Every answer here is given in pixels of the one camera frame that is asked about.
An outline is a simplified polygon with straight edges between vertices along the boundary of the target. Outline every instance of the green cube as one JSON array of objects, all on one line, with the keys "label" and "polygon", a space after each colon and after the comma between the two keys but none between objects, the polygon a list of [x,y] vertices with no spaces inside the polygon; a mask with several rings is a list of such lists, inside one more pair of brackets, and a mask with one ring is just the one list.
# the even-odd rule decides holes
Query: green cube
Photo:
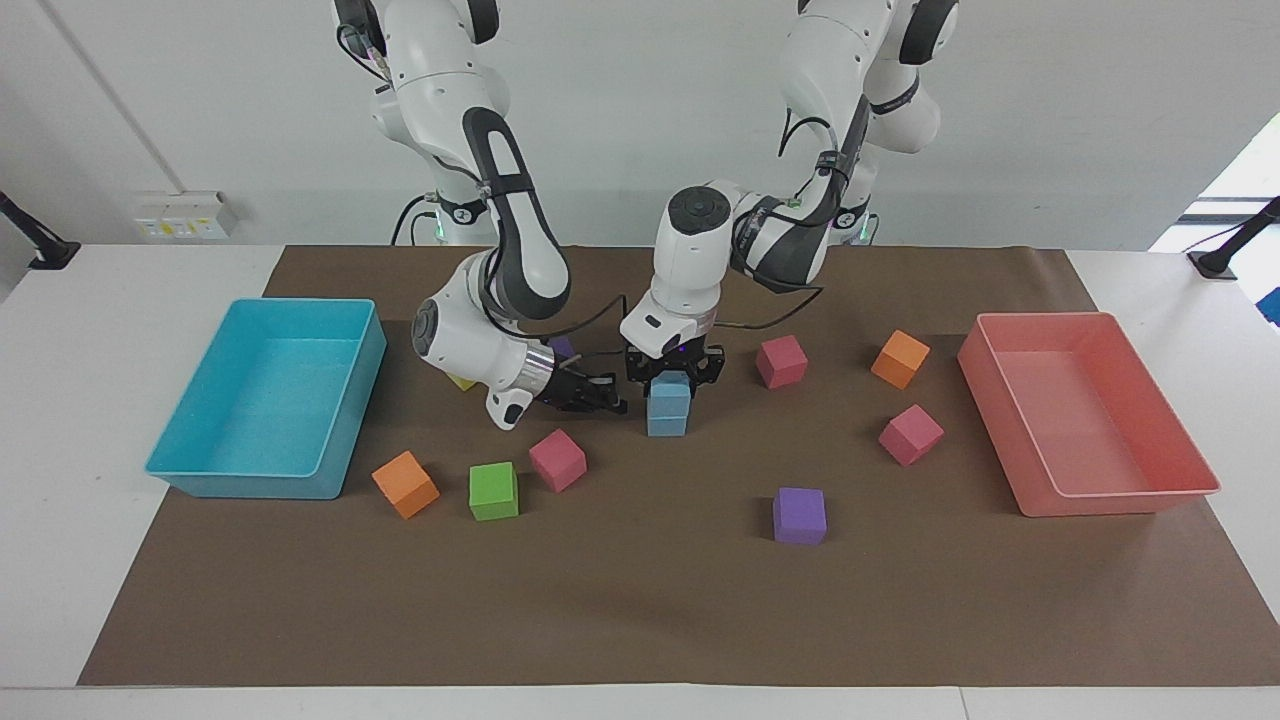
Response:
[{"label": "green cube", "polygon": [[471,514],[476,520],[502,520],[520,515],[515,465],[497,462],[471,468]]}]

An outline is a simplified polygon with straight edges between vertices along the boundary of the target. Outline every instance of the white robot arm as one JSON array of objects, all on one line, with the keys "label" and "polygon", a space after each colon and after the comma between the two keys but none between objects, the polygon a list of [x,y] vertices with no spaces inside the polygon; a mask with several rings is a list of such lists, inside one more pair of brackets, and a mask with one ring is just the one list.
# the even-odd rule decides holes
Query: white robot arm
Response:
[{"label": "white robot arm", "polygon": [[645,382],[685,370],[694,387],[714,382],[723,355],[705,346],[719,283],[733,268],[777,293],[813,290],[827,246],[855,228],[870,199],[870,141],[914,152],[937,135],[937,104],[916,65],[955,28],[957,0],[801,0],[782,53],[788,113],[827,147],[790,201],[727,181],[677,192],[654,247],[654,279],[622,322],[636,348],[627,374]]},{"label": "white robot arm", "polygon": [[498,31],[495,0],[393,0],[385,23],[370,0],[335,0],[334,10],[339,42],[387,81],[374,96],[379,129],[435,174],[447,238],[497,245],[463,260],[422,302],[413,348],[445,373],[484,383],[485,407],[503,429],[535,400],[625,413],[612,375],[562,365],[518,328],[559,313],[570,274],[503,119],[506,85],[476,59],[475,46]]}]

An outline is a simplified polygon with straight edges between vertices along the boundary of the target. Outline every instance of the table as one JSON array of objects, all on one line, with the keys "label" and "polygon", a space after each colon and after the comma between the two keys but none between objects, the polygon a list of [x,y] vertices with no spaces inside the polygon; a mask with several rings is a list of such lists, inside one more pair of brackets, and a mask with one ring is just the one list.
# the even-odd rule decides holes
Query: table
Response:
[{"label": "table", "polygon": [[[0,691],[3,716],[1272,717],[1262,689],[603,688],[67,689],[88,655],[166,486],[145,457],[227,304],[261,292],[278,247],[90,246],[32,273],[0,305]],[[1180,256],[1073,252],[1217,471],[1212,506],[1272,612],[1280,607],[1280,338],[1231,284]],[[1207,377],[1215,377],[1212,383]]]}]

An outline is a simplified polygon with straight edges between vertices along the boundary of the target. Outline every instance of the electrical outlet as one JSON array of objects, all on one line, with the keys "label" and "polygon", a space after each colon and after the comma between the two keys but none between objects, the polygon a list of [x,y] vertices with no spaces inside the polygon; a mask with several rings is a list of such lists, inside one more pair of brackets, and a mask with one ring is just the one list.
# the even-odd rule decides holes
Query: electrical outlet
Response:
[{"label": "electrical outlet", "polygon": [[172,234],[174,240],[195,240],[200,237],[196,233],[196,227],[191,223],[191,215],[195,210],[195,205],[169,205],[164,209],[164,215],[160,218],[160,228]]},{"label": "electrical outlet", "polygon": [[237,218],[219,192],[142,192],[133,223],[147,240],[230,240]]},{"label": "electrical outlet", "polygon": [[133,214],[133,224],[138,227],[142,237],[147,240],[165,240],[173,237],[172,233],[164,231],[164,218],[165,205],[142,205]]}]

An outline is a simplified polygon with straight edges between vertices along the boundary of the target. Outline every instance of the orange cube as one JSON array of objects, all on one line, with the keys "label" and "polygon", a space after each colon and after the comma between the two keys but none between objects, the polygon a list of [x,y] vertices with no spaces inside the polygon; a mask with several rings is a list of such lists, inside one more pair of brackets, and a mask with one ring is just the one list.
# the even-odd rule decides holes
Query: orange cube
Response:
[{"label": "orange cube", "polygon": [[407,450],[396,460],[374,470],[374,482],[406,520],[440,497],[440,491],[435,488],[431,477]]},{"label": "orange cube", "polygon": [[872,373],[897,389],[906,389],[928,355],[928,345],[902,331],[893,331],[876,364],[872,365]]}]

